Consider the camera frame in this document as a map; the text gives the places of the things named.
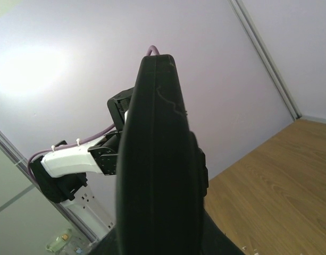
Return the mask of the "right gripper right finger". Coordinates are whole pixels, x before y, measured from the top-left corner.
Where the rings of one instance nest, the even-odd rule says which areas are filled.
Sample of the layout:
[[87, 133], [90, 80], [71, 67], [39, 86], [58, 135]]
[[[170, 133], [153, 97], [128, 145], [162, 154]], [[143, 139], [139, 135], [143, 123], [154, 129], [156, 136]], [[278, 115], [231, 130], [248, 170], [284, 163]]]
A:
[[204, 255], [244, 255], [244, 253], [218, 228], [204, 210], [202, 254]]

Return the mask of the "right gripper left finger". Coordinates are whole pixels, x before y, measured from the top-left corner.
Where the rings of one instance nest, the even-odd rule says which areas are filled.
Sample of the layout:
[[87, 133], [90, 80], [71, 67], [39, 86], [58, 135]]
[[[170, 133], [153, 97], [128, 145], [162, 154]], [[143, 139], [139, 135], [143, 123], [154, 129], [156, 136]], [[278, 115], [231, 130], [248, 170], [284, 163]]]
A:
[[119, 255], [116, 228], [113, 228], [100, 242], [98, 242], [89, 255]]

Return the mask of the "black phone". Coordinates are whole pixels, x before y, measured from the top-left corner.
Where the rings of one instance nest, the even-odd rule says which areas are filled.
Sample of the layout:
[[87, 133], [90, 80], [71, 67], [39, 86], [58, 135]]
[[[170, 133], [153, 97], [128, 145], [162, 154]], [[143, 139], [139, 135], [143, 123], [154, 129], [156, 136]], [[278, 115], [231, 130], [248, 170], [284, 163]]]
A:
[[121, 254], [199, 254], [203, 193], [171, 55], [143, 58], [116, 167], [116, 234]]

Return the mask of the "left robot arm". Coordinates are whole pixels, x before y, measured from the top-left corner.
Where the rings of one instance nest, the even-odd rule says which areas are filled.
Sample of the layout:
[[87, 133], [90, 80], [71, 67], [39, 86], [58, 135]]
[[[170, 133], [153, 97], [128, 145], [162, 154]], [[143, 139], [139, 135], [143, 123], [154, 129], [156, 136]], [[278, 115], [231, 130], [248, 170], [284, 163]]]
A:
[[27, 170], [43, 195], [76, 216], [99, 240], [115, 223], [95, 198], [88, 185], [87, 173], [116, 174], [119, 143], [132, 94], [130, 88], [107, 101], [113, 120], [110, 127], [72, 144], [61, 141], [50, 149], [35, 153], [27, 163]]

